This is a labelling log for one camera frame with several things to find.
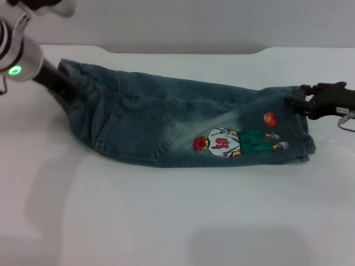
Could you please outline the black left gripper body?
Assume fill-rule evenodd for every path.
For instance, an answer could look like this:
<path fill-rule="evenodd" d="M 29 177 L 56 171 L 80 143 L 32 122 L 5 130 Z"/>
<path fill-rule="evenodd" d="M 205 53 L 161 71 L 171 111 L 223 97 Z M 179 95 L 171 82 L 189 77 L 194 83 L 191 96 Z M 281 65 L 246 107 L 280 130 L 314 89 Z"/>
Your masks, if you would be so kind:
<path fill-rule="evenodd" d="M 73 103 L 81 95 L 79 89 L 69 81 L 67 76 L 46 59 L 33 81 L 47 88 L 59 103 Z"/>

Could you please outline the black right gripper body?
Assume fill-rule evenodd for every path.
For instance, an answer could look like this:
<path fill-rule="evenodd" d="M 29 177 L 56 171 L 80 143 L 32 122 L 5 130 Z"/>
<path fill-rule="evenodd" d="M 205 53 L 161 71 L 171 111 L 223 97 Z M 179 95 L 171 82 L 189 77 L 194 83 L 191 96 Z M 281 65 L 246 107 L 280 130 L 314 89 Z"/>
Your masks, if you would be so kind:
<path fill-rule="evenodd" d="M 345 116 L 354 111 L 354 90 L 346 88 L 347 83 L 318 83 L 310 88 L 308 95 L 310 109 L 308 117 L 317 120 L 324 116 Z"/>

